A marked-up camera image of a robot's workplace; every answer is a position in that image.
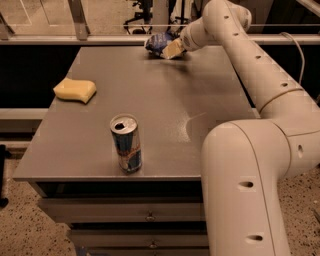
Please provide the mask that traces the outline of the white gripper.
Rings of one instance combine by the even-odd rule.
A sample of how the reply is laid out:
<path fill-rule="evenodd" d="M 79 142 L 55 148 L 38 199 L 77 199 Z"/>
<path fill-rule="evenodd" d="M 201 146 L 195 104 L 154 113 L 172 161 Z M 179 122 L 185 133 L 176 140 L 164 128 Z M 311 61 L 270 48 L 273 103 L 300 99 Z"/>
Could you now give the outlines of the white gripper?
<path fill-rule="evenodd" d="M 195 51 L 208 43 L 208 34 L 204 28 L 203 19 L 191 22 L 180 33 L 180 38 L 174 39 L 163 50 L 164 59 L 173 59 L 180 56 L 185 50 Z"/>

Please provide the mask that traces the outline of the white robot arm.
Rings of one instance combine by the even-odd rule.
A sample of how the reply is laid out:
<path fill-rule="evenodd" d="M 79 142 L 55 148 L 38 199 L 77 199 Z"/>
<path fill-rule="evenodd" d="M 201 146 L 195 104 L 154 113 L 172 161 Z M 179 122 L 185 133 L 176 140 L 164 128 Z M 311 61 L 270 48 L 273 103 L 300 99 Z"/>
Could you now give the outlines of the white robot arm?
<path fill-rule="evenodd" d="M 210 256 L 290 256 L 277 192 L 279 179 L 320 162 L 320 110 L 309 94 L 243 26 L 248 11 L 209 0 L 165 50 L 171 59 L 220 44 L 259 116 L 228 121 L 206 136 L 201 182 Z"/>

